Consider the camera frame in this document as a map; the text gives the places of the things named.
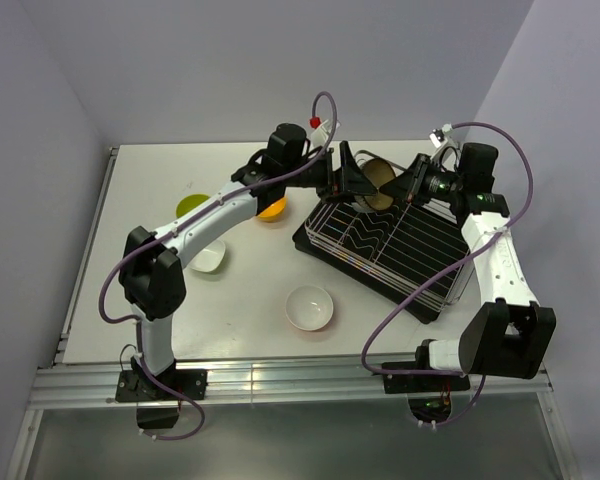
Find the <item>brown patterned bowl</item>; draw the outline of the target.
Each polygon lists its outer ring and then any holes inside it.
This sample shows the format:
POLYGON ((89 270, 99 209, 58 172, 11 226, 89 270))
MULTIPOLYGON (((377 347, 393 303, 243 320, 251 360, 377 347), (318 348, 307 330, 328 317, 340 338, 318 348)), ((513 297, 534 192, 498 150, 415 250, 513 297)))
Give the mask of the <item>brown patterned bowl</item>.
POLYGON ((359 164, 362 173, 376 188, 376 193, 370 196, 357 196, 355 208, 364 213, 388 210, 394 204, 391 196, 379 191, 379 188, 396 178, 393 167, 385 160, 372 158, 359 164))

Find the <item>white bowl orange outside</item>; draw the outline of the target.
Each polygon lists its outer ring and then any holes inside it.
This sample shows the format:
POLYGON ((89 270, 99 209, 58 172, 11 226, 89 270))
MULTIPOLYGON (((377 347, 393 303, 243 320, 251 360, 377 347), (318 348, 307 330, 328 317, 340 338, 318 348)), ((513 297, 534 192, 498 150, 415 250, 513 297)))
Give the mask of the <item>white bowl orange outside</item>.
POLYGON ((289 293, 285 301, 289 323, 298 330, 314 332, 326 327, 334 314, 330 294, 317 286, 303 285, 289 293))

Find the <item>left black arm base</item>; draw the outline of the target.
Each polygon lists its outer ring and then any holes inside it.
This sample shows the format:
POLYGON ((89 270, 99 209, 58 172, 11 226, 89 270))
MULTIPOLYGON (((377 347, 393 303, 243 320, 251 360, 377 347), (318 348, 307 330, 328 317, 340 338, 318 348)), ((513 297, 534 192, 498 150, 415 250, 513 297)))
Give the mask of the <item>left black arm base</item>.
POLYGON ((144 430, 173 428, 185 403, 181 396, 194 401, 204 399, 208 372, 205 369, 170 367, 156 379, 168 390, 151 381, 136 363, 123 370, 118 378, 114 400, 119 404, 137 404, 136 422, 144 430))

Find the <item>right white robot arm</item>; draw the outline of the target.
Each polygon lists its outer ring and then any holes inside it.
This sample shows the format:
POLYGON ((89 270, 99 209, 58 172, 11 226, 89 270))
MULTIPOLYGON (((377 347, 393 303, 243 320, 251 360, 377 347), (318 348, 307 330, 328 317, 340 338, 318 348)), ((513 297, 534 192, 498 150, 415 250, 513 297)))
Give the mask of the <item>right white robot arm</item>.
POLYGON ((506 200, 493 192, 495 147, 467 143, 455 171, 426 155, 380 187, 409 205, 448 204, 469 248, 481 306, 456 340, 431 340, 413 365, 415 383, 432 390, 447 374, 533 378, 556 327, 553 309, 539 304, 525 280, 513 244, 506 200))

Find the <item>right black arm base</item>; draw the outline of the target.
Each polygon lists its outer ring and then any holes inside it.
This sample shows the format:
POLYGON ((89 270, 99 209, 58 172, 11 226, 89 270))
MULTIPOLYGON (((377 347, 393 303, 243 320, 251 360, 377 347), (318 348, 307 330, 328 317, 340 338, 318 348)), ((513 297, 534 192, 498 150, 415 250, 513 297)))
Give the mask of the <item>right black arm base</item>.
POLYGON ((405 394, 411 414, 419 422, 443 423, 451 419, 452 394, 467 392, 471 383, 460 374, 433 373, 425 370, 424 360, 384 362, 380 369, 386 395, 405 394))

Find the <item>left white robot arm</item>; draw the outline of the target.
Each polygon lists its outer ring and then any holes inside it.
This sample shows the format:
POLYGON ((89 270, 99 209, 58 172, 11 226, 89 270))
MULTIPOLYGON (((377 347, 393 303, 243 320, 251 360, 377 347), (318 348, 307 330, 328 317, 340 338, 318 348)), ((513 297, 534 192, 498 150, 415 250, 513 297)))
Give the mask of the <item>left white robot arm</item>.
POLYGON ((154 231, 134 229, 127 238, 119 282, 138 324, 139 388, 163 399, 175 386, 172 320, 185 300, 183 270, 210 243, 262 213, 289 188, 315 190, 327 203, 351 204, 378 189, 357 165, 347 142, 333 167, 329 144, 339 124, 312 118, 310 132, 283 123, 265 147, 238 168, 214 196, 182 219, 154 231))

